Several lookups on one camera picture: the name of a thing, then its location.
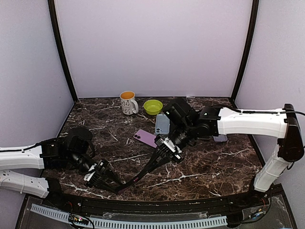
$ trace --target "purple smartphone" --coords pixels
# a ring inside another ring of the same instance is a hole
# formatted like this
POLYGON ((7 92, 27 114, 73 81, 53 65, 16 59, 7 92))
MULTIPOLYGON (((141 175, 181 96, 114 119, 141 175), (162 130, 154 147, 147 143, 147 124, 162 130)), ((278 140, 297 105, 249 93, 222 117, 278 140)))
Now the purple smartphone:
POLYGON ((139 140, 140 142, 143 142, 153 148, 156 148, 157 145, 154 142, 154 139, 156 138, 156 135, 153 135, 151 133, 148 133, 145 130, 138 130, 137 133, 134 134, 133 138, 139 140))

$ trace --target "mug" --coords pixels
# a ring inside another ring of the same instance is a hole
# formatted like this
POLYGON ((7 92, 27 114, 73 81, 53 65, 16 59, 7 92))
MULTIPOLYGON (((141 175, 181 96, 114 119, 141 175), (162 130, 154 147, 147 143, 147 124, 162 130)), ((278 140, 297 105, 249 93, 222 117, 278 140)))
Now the mug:
POLYGON ((139 112, 139 106, 135 100, 135 93, 126 91, 120 94, 123 113, 126 115, 132 115, 139 112))

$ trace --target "black marble tabletop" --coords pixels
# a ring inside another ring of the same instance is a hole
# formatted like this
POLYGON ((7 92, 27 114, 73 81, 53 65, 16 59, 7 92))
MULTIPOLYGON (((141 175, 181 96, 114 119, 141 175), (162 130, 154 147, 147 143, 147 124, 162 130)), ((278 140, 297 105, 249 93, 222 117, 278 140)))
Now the black marble tabletop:
MULTIPOLYGON (((136 98, 138 114, 124 115, 119 98, 80 99, 68 117, 61 136, 69 128, 83 126, 91 130, 96 161, 108 160, 123 182, 133 178, 149 160, 153 148, 133 138, 143 129, 154 133, 155 116, 142 108, 151 98, 136 98)), ((166 105, 173 98, 154 98, 166 105)), ((187 98, 199 110, 215 104, 230 105, 226 98, 187 98)), ((146 175, 121 195, 84 185, 75 171, 45 169, 43 177, 58 178, 65 193, 84 197, 168 201, 227 196, 246 192, 250 180, 261 169, 259 159, 247 135, 228 135, 225 143, 198 140, 183 149, 184 161, 168 163, 146 175)))

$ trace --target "bowl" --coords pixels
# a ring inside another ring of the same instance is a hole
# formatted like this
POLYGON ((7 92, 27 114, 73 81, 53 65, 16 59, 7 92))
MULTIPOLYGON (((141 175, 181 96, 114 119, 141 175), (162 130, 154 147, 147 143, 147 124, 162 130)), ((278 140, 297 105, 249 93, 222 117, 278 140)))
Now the bowl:
POLYGON ((143 105, 145 111, 149 115, 157 115, 161 112, 163 104, 159 100, 148 100, 143 105))

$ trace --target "perforated metal strip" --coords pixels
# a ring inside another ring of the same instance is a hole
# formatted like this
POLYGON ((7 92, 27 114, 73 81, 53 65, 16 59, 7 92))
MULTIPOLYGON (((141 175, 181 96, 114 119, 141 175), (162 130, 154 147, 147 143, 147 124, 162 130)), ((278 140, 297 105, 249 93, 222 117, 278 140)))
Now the perforated metal strip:
MULTIPOLYGON (((32 204, 31 211, 51 219, 69 223, 69 213, 36 204, 32 204)), ((227 225, 226 216, 211 219, 199 219, 180 222, 127 222, 99 219, 90 217, 96 229, 205 229, 227 225)))

